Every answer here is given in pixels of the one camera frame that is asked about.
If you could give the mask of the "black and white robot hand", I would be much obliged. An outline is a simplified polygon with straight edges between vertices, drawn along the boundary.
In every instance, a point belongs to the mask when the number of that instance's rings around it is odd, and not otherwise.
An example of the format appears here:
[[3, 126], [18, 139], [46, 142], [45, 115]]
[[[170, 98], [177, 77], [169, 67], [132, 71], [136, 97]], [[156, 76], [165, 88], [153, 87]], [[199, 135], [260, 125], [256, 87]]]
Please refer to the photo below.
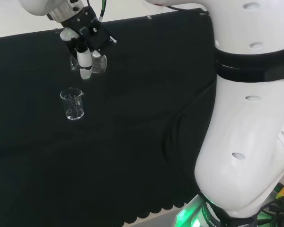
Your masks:
[[83, 7], [75, 15], [61, 22], [64, 30], [60, 38], [71, 55], [72, 70], [79, 70], [83, 80], [107, 69], [107, 49], [117, 40], [109, 32], [91, 7]]

